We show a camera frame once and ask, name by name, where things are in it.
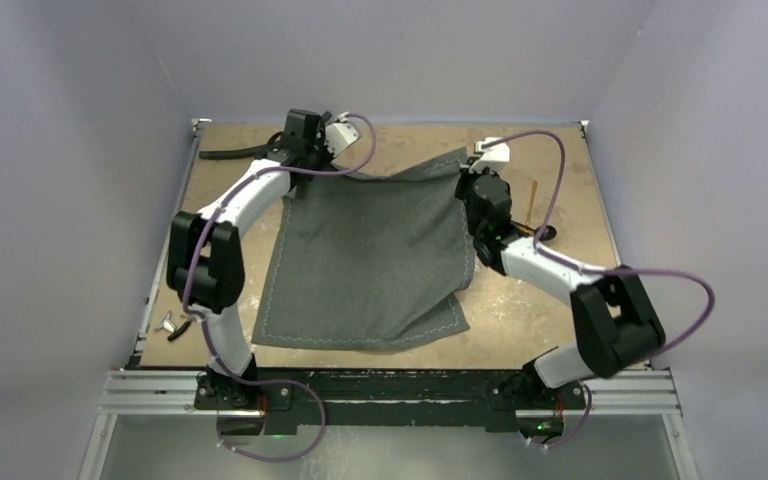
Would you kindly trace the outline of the grey cloth napkin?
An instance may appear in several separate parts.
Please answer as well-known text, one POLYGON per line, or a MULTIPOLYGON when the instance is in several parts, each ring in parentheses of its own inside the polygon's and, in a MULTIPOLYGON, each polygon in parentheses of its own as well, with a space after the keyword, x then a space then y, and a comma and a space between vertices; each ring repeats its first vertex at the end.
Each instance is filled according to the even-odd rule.
POLYGON ((475 253, 459 148, 390 176, 320 177, 283 202, 252 340, 400 351, 465 332, 475 253))

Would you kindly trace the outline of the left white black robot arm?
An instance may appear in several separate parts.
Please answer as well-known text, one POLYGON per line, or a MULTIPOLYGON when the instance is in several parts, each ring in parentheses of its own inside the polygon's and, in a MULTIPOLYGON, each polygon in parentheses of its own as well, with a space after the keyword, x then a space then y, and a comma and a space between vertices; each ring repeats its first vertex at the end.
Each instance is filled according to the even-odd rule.
POLYGON ((237 307, 245 284, 241 243, 261 215, 300 183, 338 175, 333 160, 360 136, 353 117, 290 110, 276 141, 262 147, 225 193, 196 212, 177 212, 171 221, 165 282, 199 325, 209 352, 208 373, 221 379, 219 395, 232 408, 247 408, 272 388, 280 396, 300 388, 317 407, 324 405, 305 383, 257 379, 237 307))

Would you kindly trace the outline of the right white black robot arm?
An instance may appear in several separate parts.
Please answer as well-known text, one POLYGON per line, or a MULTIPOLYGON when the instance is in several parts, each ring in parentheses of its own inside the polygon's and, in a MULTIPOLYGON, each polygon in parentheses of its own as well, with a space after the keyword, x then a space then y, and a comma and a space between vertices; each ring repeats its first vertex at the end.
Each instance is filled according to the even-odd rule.
POLYGON ((664 329, 639 276, 543 247, 513 221, 510 186, 498 173, 462 169, 455 196, 463 203, 478 260, 539 288, 572 313, 574 341, 526 363, 498 392, 544 407, 561 387, 591 377, 611 378, 665 345, 664 329))

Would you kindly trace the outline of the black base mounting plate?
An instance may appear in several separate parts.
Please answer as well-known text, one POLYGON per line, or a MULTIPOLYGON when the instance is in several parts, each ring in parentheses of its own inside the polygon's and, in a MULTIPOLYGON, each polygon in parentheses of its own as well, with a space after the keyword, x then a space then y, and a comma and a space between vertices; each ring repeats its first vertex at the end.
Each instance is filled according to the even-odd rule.
POLYGON ((251 413, 268 435, 293 434, 300 426, 478 427, 490 433, 534 430, 556 410, 583 409, 586 395, 575 383, 525 398, 498 392, 521 369, 338 369, 257 367, 259 380, 290 379, 309 385, 322 399, 294 388, 267 398, 244 394, 205 369, 196 377, 194 407, 223 417, 251 413))

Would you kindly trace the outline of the black handled pliers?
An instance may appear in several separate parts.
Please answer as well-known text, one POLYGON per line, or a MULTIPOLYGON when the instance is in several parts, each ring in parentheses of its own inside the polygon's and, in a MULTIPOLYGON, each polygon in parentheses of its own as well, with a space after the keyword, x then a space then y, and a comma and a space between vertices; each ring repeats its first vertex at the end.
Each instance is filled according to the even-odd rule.
POLYGON ((175 330, 173 330, 166 338, 168 342, 174 342, 178 340, 184 333, 188 331, 192 324, 191 319, 185 320, 181 325, 179 325, 175 330))

